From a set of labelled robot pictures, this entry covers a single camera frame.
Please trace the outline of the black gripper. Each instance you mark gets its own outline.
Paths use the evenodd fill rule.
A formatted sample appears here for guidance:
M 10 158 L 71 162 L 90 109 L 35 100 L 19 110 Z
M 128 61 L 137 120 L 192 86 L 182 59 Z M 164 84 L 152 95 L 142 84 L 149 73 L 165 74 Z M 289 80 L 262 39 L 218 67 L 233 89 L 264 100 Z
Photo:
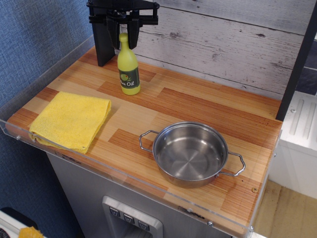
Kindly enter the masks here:
M 112 46 L 120 48 L 119 24 L 127 24 L 128 44 L 134 49 L 142 25 L 157 25 L 159 4 L 149 0 L 89 0 L 90 23 L 106 23 Z

